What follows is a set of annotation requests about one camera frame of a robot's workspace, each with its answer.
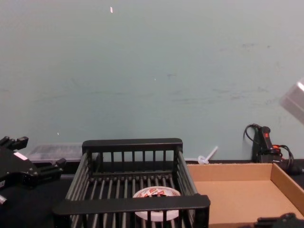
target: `cardboard box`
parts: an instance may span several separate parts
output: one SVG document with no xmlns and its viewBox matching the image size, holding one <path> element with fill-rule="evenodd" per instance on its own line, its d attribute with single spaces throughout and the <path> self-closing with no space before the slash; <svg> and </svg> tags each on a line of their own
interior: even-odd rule
<svg viewBox="0 0 304 228">
<path fill-rule="evenodd" d="M 304 219 L 304 190 L 276 164 L 188 165 L 200 194 L 208 195 L 210 228 L 252 225 L 259 217 L 293 212 Z"/>
</svg>

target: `round container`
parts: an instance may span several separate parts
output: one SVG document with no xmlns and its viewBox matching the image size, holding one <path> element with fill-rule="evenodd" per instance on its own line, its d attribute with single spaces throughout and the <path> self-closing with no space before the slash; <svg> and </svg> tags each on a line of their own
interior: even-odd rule
<svg viewBox="0 0 304 228">
<path fill-rule="evenodd" d="M 149 197 L 152 195 L 163 195 L 163 196 L 180 196 L 180 192 L 163 186 L 154 186 L 154 187 L 147 187 L 144 189 L 139 190 L 133 196 L 133 198 L 142 198 L 142 197 Z M 142 219 L 148 220 L 148 212 L 147 211 L 138 211 L 135 212 L 138 217 Z M 172 220 L 178 217 L 179 211 L 178 210 L 168 210 L 167 211 L 167 221 Z M 151 211 L 151 221 L 154 222 L 162 222 L 163 212 Z"/>
</svg>

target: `black electronic device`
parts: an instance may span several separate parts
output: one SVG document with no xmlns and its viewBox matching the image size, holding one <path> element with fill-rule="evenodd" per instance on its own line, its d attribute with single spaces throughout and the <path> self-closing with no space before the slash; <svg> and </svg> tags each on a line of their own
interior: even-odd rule
<svg viewBox="0 0 304 228">
<path fill-rule="evenodd" d="M 252 139 L 247 130 L 253 128 L 255 136 Z M 258 124 L 250 124 L 245 128 L 246 135 L 252 142 L 252 161 L 256 163 L 277 163 L 286 173 L 297 175 L 304 172 L 294 165 L 294 156 L 286 145 L 273 145 L 270 140 L 270 128 Z M 288 152 L 288 159 L 283 158 L 281 148 Z"/>
<path fill-rule="evenodd" d="M 28 137 L 15 140 L 7 136 L 0 140 L 0 189 L 15 184 L 35 187 L 40 182 L 60 178 L 65 159 L 38 168 L 26 156 L 15 151 L 25 148 L 28 141 Z"/>
<path fill-rule="evenodd" d="M 258 218 L 255 228 L 303 228 L 304 220 L 298 219 L 294 213 L 283 214 L 277 218 Z"/>
</svg>

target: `teal wall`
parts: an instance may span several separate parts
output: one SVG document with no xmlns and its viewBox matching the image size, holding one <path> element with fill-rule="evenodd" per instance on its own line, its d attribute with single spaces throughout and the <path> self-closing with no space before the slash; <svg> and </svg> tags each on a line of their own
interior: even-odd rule
<svg viewBox="0 0 304 228">
<path fill-rule="evenodd" d="M 249 159 L 249 123 L 304 158 L 278 100 L 304 74 L 302 0 L 1 0 L 1 135 L 180 137 Z"/>
</svg>

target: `white label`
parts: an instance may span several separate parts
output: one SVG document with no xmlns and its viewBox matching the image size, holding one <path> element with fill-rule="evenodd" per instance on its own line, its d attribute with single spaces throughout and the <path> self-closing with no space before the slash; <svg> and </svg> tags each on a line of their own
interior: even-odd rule
<svg viewBox="0 0 304 228">
<path fill-rule="evenodd" d="M 21 158 L 24 161 L 28 159 L 26 156 L 24 156 L 23 154 L 21 154 L 19 152 L 14 153 L 14 155 L 16 155 L 17 157 Z"/>
<path fill-rule="evenodd" d="M 4 187 L 5 185 L 5 180 L 0 182 L 0 188 Z"/>
</svg>

